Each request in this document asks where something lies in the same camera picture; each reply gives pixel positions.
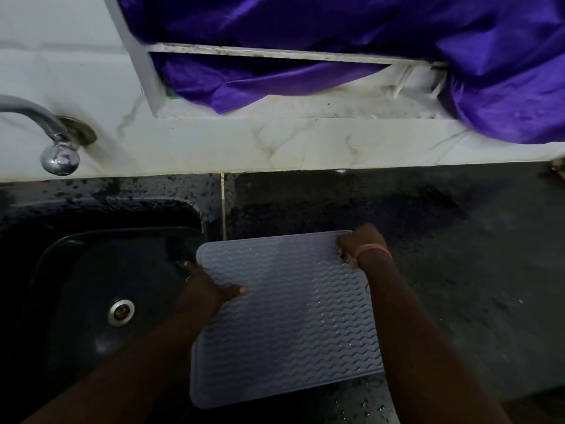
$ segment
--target purple satin fabric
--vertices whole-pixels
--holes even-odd
[[[478,132],[565,141],[565,0],[118,0],[146,42],[373,52],[450,65],[451,104]],[[225,113],[382,65],[152,54],[180,96]]]

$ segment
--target chrome faucet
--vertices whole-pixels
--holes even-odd
[[[0,112],[19,113],[29,117],[53,140],[53,146],[41,153],[41,166],[54,175],[72,174],[80,163],[81,145],[96,141],[96,133],[86,123],[72,117],[55,116],[45,107],[24,98],[0,94]]]

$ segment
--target sink basin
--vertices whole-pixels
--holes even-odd
[[[206,237],[189,205],[154,204],[58,213],[4,232],[6,261],[23,268],[4,310],[13,334],[4,350],[6,422],[20,422],[173,311],[188,275],[182,263]],[[102,227],[113,229],[92,230]],[[110,312],[120,299],[133,304],[127,315]],[[113,327],[116,315],[126,323]]]

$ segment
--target pink bracelet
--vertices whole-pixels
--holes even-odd
[[[389,257],[392,259],[392,255],[391,255],[390,251],[386,249],[386,247],[383,247],[380,244],[365,244],[365,245],[362,245],[361,247],[359,247],[357,249],[357,251],[355,251],[355,256],[353,256],[353,257],[348,256],[349,266],[351,266],[351,269],[357,269],[359,267],[359,263],[358,263],[359,256],[367,250],[383,251],[386,254],[388,254]]]

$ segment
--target drain strainer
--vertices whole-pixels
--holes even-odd
[[[108,311],[108,324],[112,327],[122,327],[127,324],[136,311],[133,302],[127,299],[115,301]]]

